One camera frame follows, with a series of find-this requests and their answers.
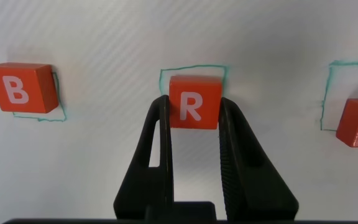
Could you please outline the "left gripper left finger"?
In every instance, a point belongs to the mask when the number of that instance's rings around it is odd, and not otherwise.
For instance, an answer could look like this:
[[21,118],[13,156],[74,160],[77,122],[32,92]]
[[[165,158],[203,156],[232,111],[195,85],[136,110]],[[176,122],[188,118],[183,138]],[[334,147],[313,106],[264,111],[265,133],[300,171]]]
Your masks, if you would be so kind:
[[[144,220],[173,205],[172,141],[169,97],[154,100],[147,112],[134,156],[114,200],[118,219]],[[160,164],[150,167],[156,123],[160,125]]]

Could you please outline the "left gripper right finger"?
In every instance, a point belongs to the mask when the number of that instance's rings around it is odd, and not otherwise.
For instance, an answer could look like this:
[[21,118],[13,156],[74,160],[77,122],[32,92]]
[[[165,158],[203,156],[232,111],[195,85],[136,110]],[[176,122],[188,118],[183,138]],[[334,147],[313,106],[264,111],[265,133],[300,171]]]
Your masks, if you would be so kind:
[[227,220],[294,220],[299,204],[235,102],[219,109],[221,182]]

